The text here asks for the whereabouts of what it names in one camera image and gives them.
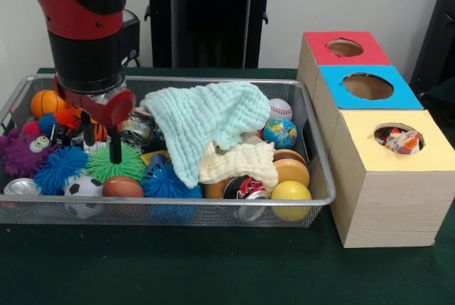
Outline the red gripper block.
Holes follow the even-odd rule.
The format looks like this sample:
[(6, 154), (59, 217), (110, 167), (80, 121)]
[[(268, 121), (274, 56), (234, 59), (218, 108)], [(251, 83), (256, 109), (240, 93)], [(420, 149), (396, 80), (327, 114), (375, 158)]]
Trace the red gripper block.
[(81, 112), (84, 143), (95, 144), (95, 127), (91, 118), (109, 129), (109, 158), (112, 164), (122, 162), (122, 142), (118, 125), (127, 120), (136, 105), (136, 95), (127, 88), (126, 78), (106, 92), (80, 94), (65, 89), (55, 74), (55, 89), (68, 104)]

